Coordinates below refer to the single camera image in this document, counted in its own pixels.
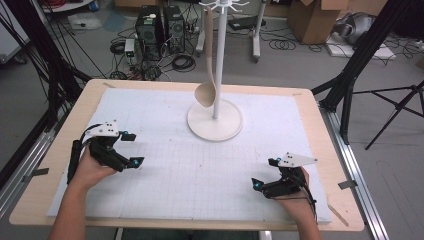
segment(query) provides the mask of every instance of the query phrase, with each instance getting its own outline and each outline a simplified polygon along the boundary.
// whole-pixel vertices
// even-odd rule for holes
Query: white stand
[[[253,32],[253,57],[258,62],[261,57],[261,48],[259,45],[259,32],[261,31],[262,18],[265,13],[266,0],[262,0],[261,7],[259,9],[258,19],[256,21],[256,29]]]
[[[227,28],[228,7],[234,9],[232,4],[243,6],[245,4],[233,3],[238,0],[217,0],[212,10],[221,7],[218,28],[218,47],[216,56],[215,87],[216,98],[214,107],[205,108],[194,104],[188,112],[187,122],[191,130],[199,137],[210,141],[225,141],[236,136],[243,127],[243,116],[240,110],[227,100],[221,101],[222,69],[224,64],[225,33]]]
[[[235,137],[243,128],[243,116],[231,102],[221,100],[219,119],[212,117],[213,108],[195,103],[189,110],[187,122],[190,129],[200,138],[222,142]]]

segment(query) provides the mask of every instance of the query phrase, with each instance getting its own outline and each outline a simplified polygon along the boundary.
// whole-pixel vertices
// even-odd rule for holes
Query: box
[[[339,17],[343,17],[346,13],[364,12],[373,16],[378,16],[381,9],[387,3],[387,0],[350,0],[348,8],[340,12]]]
[[[323,44],[340,10],[347,9],[348,3],[349,0],[293,0],[287,25],[300,42]]]
[[[119,8],[139,8],[143,5],[163,5],[163,0],[115,0]]]
[[[267,0],[264,16],[286,18],[289,14],[289,9],[290,6],[271,4],[271,0]]]

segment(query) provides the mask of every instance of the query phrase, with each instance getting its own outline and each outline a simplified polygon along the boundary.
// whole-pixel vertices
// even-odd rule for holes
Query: wooden table
[[[39,169],[49,168],[47,175],[35,176],[10,216],[17,225],[52,225],[53,217],[47,211],[56,193],[60,178],[71,154],[72,141],[78,139],[98,106],[102,94],[108,88],[155,89],[168,91],[192,91],[198,84],[169,82],[136,82],[120,80],[91,80],[75,104],[72,112],[58,133]],[[350,189],[341,190],[337,185],[346,181],[339,158],[327,132],[316,101],[308,89],[275,88],[257,86],[223,85],[222,91],[239,94],[264,94],[293,96],[303,120],[309,146],[314,157],[320,159],[317,169],[327,194],[327,202],[333,221],[320,225],[326,231],[361,231],[364,221]],[[283,223],[239,221],[190,221],[151,220],[122,218],[89,218],[91,226],[172,228],[172,229],[227,229],[227,230],[294,230],[295,225]]]

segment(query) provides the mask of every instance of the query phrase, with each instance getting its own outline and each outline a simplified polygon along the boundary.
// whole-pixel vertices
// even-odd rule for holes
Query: floor
[[[95,16],[103,26],[96,30],[74,31],[78,41],[96,65],[105,73],[113,68],[113,54],[109,51],[110,40],[119,31],[130,28],[134,14],[118,12],[112,6],[102,7]],[[266,31],[285,28],[283,19],[265,19],[267,26],[262,32],[266,39],[275,38]],[[287,34],[289,30],[269,32]],[[77,67],[91,76],[99,71],[90,60],[65,36]],[[312,89],[336,77],[348,62],[347,58],[330,57],[324,46],[321,51],[312,51],[308,46],[294,41],[278,42],[284,46],[296,46],[293,50],[271,48],[275,42],[261,41],[261,57],[255,63],[252,57],[252,40],[248,35],[228,34],[225,46],[223,82],[236,85],[258,85]],[[423,54],[404,55],[405,48],[388,43],[396,55],[387,65],[372,60],[359,76],[355,91],[385,89],[418,84],[423,79],[423,70],[415,63]],[[206,80],[205,57],[195,57],[196,68],[188,73],[175,71],[162,74],[159,81],[196,82]],[[127,71],[125,64],[121,71]],[[32,65],[9,62],[0,65],[0,169],[12,156],[22,140],[47,108],[46,98]],[[408,90],[390,91],[385,96],[394,101],[402,100]],[[322,100],[326,92],[316,95]],[[421,112],[419,97],[408,104]],[[349,126],[350,145],[367,182],[388,236],[391,239],[422,239],[424,235],[424,207],[421,199],[424,190],[420,175],[424,170],[421,151],[424,145],[423,119],[402,111],[384,131],[375,144],[365,146],[382,128],[394,111],[394,106],[372,94],[354,95]],[[48,227],[12,226],[8,216],[13,205],[0,219],[2,239],[46,239]],[[114,239],[115,229],[88,228],[87,239]],[[361,232],[323,232],[324,239],[372,239],[367,229]],[[296,232],[273,232],[274,239],[297,239]]]

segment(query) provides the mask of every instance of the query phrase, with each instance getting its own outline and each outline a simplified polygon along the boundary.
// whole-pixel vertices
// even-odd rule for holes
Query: white paper
[[[192,92],[108,89],[88,126],[117,120],[119,130],[137,138],[116,142],[116,151],[145,160],[139,169],[124,170],[92,188],[87,216],[289,222],[279,204],[253,190],[251,178],[265,183],[280,178],[268,158],[286,152],[313,157],[295,99],[225,93],[221,97],[240,109],[244,125],[235,138],[216,143],[196,137],[188,127],[187,113],[196,101]],[[305,169],[317,200],[318,222],[329,223],[316,167]],[[57,214],[65,189],[66,171],[49,216]]]

